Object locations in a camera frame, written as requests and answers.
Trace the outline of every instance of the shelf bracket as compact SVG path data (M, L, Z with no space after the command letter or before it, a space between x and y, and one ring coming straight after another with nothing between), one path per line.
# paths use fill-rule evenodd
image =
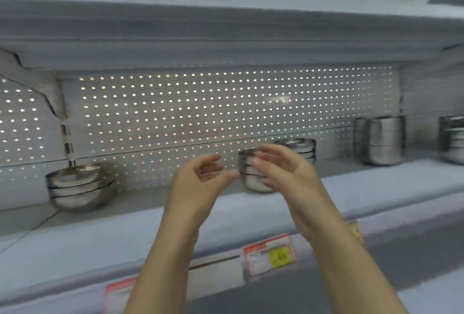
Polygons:
M41 94L53 114L62 120L66 119L61 82L50 73L26 70L14 54L0 50L0 74Z

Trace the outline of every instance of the forearm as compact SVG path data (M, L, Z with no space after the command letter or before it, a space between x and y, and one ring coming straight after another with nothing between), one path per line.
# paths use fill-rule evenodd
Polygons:
M335 313L407 313L385 275L343 220L322 227L310 242Z
M124 314L178 314L185 302L196 235L179 235L161 223Z

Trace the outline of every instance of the hand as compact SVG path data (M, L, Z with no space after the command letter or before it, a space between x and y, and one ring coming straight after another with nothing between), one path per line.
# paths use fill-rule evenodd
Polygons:
M283 195L296 227L308 241L318 229L342 220L312 164L282 145L265 144L258 150L253 164L268 177L263 183Z
M197 235L219 193L239 176L237 170L220 173L220 155L201 155L177 170L163 221L177 234Z

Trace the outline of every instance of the stacked bowls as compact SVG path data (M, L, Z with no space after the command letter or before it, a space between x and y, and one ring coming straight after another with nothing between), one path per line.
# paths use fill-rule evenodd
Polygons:
M265 186L262 182L266 176L262 175L252 164L252 160L255 157L257 149L245 149L239 151L239 171L240 180L246 188L257 193L270 193L274 190Z
M438 149L443 159L464 165L464 116L438 119Z
M103 206L115 195L114 165L86 164L45 176L50 202L59 211L81 213Z
M397 165L403 161L406 138L404 116L359 117L353 125L353 149L364 164Z
M284 145L292 151L299 153L310 163L316 162L316 140L311 138L289 138L286 140L277 140L275 144Z

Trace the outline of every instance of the left hand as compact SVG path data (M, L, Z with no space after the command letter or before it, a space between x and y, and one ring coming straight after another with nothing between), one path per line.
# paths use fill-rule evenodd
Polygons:
M196 235L209 216L219 193L239 176L226 172L220 155L201 155L177 170L163 220L183 235Z

